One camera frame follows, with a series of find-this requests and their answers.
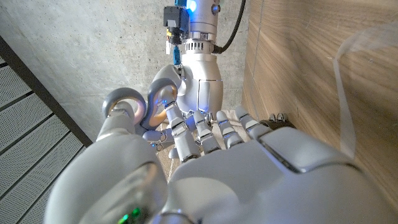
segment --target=wood grain panel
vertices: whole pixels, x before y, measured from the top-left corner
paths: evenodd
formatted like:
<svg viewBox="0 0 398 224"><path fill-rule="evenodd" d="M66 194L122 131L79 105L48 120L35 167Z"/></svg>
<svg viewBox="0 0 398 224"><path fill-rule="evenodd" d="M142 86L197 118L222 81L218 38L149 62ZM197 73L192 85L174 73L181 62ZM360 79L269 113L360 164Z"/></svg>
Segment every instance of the wood grain panel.
<svg viewBox="0 0 398 224"><path fill-rule="evenodd" d="M257 21L253 9L251 21ZM287 113L298 129L339 149L333 59L356 32L393 21L397 1L264 0L258 41L258 29L249 27L248 50L257 43L257 55L255 68L252 56L246 57L245 107L256 106L261 119ZM398 47L343 54L339 62L356 133L355 160L398 209Z"/></svg>

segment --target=perforated metal step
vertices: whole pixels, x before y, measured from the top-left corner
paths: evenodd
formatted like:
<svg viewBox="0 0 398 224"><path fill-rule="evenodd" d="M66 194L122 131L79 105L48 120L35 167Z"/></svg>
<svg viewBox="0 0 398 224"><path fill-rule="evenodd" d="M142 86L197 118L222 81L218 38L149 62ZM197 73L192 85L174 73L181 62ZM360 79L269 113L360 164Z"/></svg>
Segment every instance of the perforated metal step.
<svg viewBox="0 0 398 224"><path fill-rule="evenodd" d="M62 140L0 201L1 223L16 223L82 147L72 134Z"/></svg>
<svg viewBox="0 0 398 224"><path fill-rule="evenodd" d="M0 156L0 195L27 172L69 129L55 116Z"/></svg>
<svg viewBox="0 0 398 224"><path fill-rule="evenodd" d="M51 113L35 93L0 112L0 151Z"/></svg>
<svg viewBox="0 0 398 224"><path fill-rule="evenodd" d="M85 149L86 147L83 147L73 160L75 160ZM51 185L51 187L46 190L43 196L38 199L37 203L26 213L26 216L21 220L20 224L43 223L45 207L47 206L47 201L49 200L52 187L53 185Z"/></svg>
<svg viewBox="0 0 398 224"><path fill-rule="evenodd" d="M0 107L30 92L31 89L11 69L10 66L0 68Z"/></svg>

